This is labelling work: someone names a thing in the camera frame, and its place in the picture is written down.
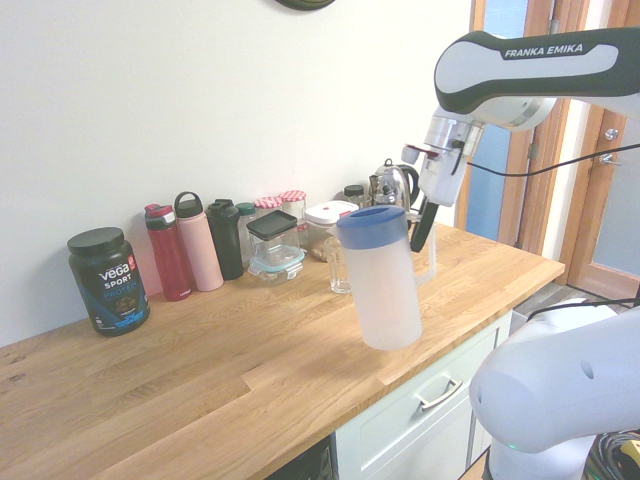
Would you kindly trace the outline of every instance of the wooden door frame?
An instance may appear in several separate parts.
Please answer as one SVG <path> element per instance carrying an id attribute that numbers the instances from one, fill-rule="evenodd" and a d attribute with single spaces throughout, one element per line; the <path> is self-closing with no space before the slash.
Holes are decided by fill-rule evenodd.
<path id="1" fill-rule="evenodd" d="M 631 9 L 635 9 L 634 14 L 640 16 L 638 13 L 640 5 L 633 4 L 629 0 L 613 0 L 607 26 L 625 26 Z M 606 124 L 623 132 L 625 123 L 626 119 L 623 116 L 606 111 L 601 107 L 589 107 L 581 155 L 618 147 L 623 135 L 615 140 L 605 141 L 600 138 L 600 131 L 603 124 Z M 610 298 L 619 295 L 633 297 L 638 289 L 636 277 L 592 263 L 598 233 L 605 213 L 606 200 L 604 199 L 608 196 L 611 188 L 614 168 L 612 165 L 602 165 L 597 160 L 580 162 L 578 165 L 560 253 L 560 261 L 566 265 L 566 268 L 556 282 L 565 285 L 572 281 L 575 282 L 578 276 L 588 275 L 592 280 L 589 280 L 585 285 L 586 290 L 591 288 Z M 589 189 L 592 194 L 587 197 Z M 587 240 L 578 242 L 578 238 Z"/>
<path id="2" fill-rule="evenodd" d="M 558 32 L 584 29 L 589 0 L 529 0 L 525 20 L 525 36 L 546 35 L 549 29 L 549 12 L 558 21 Z M 486 0 L 472 4 L 471 29 L 484 25 Z M 567 122 L 569 102 L 561 100 L 551 115 L 532 132 L 514 132 L 509 142 L 507 172 L 525 172 L 557 164 L 560 159 L 562 138 Z M 531 143 L 542 146 L 535 159 L 529 161 Z M 465 229 L 471 190 L 471 169 L 462 185 L 456 212 L 456 227 Z M 550 174 L 525 178 L 506 179 L 500 212 L 498 241 L 518 246 L 540 255 L 549 221 L 551 199 L 555 187 L 555 171 Z"/>

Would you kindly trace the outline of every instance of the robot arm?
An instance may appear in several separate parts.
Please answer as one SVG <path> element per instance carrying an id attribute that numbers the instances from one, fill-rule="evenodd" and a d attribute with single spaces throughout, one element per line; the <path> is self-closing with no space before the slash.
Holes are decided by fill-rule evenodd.
<path id="1" fill-rule="evenodd" d="M 619 28 L 505 40 L 472 32 L 453 43 L 435 71 L 436 111 L 423 145 L 407 145 L 402 160 L 425 154 L 419 186 L 422 220 L 411 239 L 420 251 L 438 205 L 452 206 L 467 159 L 484 125 L 529 130 L 555 98 L 572 98 L 640 119 L 640 29 Z"/>
<path id="2" fill-rule="evenodd" d="M 440 57 L 438 101 L 424 144 L 425 194 L 411 248 L 420 251 L 438 205 L 455 203 L 484 125 L 527 130 L 572 98 L 640 119 L 640 29 L 503 40 L 465 35 Z M 598 433 L 640 428 L 640 309 L 556 310 L 529 322 L 482 364 L 474 413 L 494 437 L 494 480 L 579 480 Z"/>

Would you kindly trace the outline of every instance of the black container lid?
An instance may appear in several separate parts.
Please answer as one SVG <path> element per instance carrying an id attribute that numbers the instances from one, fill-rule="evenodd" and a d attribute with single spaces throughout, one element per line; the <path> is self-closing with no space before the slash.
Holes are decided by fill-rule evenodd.
<path id="1" fill-rule="evenodd" d="M 193 195 L 193 200 L 180 201 L 185 195 Z M 176 197 L 176 201 L 173 205 L 174 210 L 178 218 L 191 218 L 196 215 L 200 215 L 204 209 L 202 208 L 202 202 L 193 192 L 182 192 Z"/>
<path id="2" fill-rule="evenodd" d="M 364 195 L 364 188 L 362 185 L 347 185 L 344 187 L 345 196 L 353 197 L 354 195 Z"/>
<path id="3" fill-rule="evenodd" d="M 281 233 L 298 225 L 298 219 L 293 215 L 275 210 L 264 217 L 247 223 L 247 229 L 260 240 L 268 242 Z"/>
<path id="4" fill-rule="evenodd" d="M 67 242 L 74 255 L 102 255 L 124 244 L 124 232 L 117 227 L 104 227 L 79 233 Z"/>

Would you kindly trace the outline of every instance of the vega sport label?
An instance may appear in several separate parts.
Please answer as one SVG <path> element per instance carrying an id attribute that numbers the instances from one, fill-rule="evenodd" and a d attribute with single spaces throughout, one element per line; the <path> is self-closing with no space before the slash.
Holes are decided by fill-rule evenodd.
<path id="1" fill-rule="evenodd" d="M 571 57 L 584 55 L 591 51 L 595 44 L 570 43 L 566 45 L 550 45 L 546 47 L 511 48 L 501 50 L 504 60 L 523 60 L 530 58 Z"/>
<path id="2" fill-rule="evenodd" d="M 74 275 L 89 316 L 99 330 L 125 328 L 142 319 L 148 310 L 133 255 L 125 262 L 74 271 Z"/>

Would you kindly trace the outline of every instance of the electric kettle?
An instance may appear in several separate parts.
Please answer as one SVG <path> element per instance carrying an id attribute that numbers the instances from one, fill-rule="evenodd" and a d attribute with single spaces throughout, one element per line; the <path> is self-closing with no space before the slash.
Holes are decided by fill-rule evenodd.
<path id="1" fill-rule="evenodd" d="M 369 195 L 373 205 L 397 205 L 408 212 L 418 193 L 418 172 L 409 165 L 394 165 L 390 158 L 369 177 Z"/>

